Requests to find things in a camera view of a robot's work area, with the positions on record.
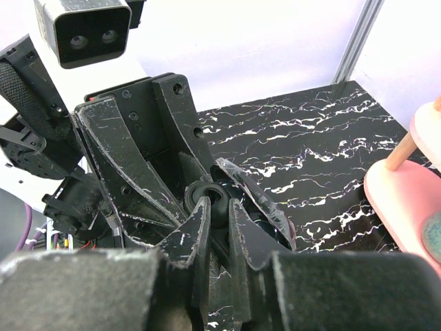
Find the black marble surface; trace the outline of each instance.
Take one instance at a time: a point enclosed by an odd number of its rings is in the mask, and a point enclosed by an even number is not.
[[[363,191],[406,131],[355,81],[200,113],[215,157],[245,169],[296,226],[297,252],[398,247]],[[419,153],[414,161],[429,164]],[[208,330],[233,330],[229,275],[210,275]]]

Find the pink plate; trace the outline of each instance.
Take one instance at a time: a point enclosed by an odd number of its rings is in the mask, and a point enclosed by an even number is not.
[[[421,239],[424,220],[441,210],[441,178],[409,160],[392,172],[381,160],[367,172],[365,192],[398,247],[424,258],[441,276]]]

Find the pink object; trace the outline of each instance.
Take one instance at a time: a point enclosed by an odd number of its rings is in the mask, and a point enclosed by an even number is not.
[[[396,171],[375,163],[365,177],[365,192],[398,247],[424,258],[441,277],[441,265],[426,251],[424,221],[441,209],[441,178],[425,167],[405,161]]]
[[[435,110],[432,102],[417,110],[410,133],[421,152],[441,171],[441,112]]]

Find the wooden stick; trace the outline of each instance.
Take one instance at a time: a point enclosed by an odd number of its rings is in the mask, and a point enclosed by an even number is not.
[[[437,112],[441,112],[441,95],[433,103],[433,108]],[[406,161],[417,146],[410,133],[407,133],[401,142],[395,147],[392,153],[387,157],[384,166],[390,171],[397,170]]]

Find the bolt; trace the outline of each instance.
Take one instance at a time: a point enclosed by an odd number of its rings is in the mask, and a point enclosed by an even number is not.
[[[124,99],[129,99],[132,96],[129,90],[123,90],[122,93]]]
[[[138,118],[139,118],[139,116],[138,116],[137,112],[131,112],[129,114],[129,119],[131,119],[132,121],[138,121]]]
[[[139,123],[135,123],[134,125],[133,125],[133,131],[135,131],[135,132],[139,132],[139,131],[141,131],[141,125],[139,124]]]
[[[135,229],[140,230],[144,227],[144,224],[142,222],[136,222],[135,224]]]
[[[131,189],[129,188],[129,187],[127,187],[127,186],[121,186],[121,193],[123,194],[123,195],[128,195],[128,194],[130,194],[131,193]]]

